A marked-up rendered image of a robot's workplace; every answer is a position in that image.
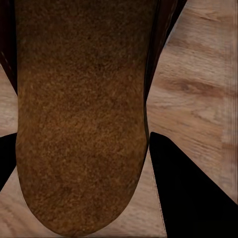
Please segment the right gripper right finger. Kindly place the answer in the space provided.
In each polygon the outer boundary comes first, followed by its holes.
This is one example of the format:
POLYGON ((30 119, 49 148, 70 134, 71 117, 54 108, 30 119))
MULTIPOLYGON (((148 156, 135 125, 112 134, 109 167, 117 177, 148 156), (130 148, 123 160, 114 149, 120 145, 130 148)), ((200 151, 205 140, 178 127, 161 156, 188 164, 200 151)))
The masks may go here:
POLYGON ((238 238, 237 204, 168 137, 149 150, 168 238, 238 238))

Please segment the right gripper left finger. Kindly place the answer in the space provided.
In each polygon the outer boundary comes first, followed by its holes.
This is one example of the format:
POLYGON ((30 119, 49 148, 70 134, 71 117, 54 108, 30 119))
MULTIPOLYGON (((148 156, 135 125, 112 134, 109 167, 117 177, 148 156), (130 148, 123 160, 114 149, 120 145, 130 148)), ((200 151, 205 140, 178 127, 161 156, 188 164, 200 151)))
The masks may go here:
POLYGON ((17 133, 0 137, 0 192, 16 167, 17 133))

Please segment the sandal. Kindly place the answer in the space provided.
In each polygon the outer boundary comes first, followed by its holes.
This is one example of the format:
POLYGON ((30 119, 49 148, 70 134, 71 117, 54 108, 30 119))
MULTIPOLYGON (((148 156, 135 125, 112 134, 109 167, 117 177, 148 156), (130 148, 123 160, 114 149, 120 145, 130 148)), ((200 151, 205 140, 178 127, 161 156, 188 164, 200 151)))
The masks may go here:
POLYGON ((90 235, 129 204, 150 143, 147 97, 186 2, 0 0, 20 188, 52 232, 90 235))

